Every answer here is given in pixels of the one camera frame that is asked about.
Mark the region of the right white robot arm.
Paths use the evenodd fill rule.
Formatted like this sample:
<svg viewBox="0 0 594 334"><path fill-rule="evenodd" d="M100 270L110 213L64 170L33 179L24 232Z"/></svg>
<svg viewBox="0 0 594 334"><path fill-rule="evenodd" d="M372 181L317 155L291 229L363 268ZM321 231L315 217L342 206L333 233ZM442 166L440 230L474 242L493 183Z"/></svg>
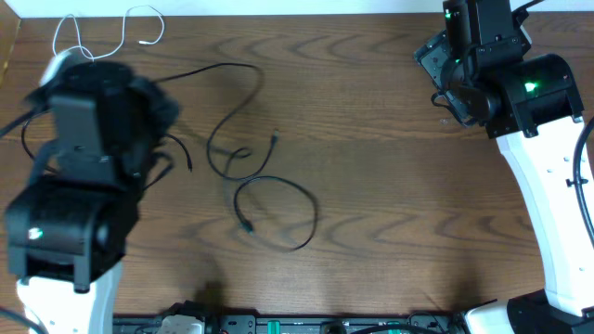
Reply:
<svg viewBox="0 0 594 334"><path fill-rule="evenodd" d="M456 56L441 31L414 54L435 98L463 126L481 124L522 191L544 268L542 290L463 312L467 333L593 330L593 173L583 103L569 64L547 54L510 59L504 42Z"/></svg>

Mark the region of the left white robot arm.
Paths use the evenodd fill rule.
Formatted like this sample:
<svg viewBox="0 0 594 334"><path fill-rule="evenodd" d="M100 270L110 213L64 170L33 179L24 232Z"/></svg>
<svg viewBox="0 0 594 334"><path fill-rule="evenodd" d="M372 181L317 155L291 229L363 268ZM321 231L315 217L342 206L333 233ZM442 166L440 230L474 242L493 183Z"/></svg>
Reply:
<svg viewBox="0 0 594 334"><path fill-rule="evenodd" d="M126 239L179 109L110 61L68 67L31 101L57 135L6 209L8 269L36 331L110 333Z"/></svg>

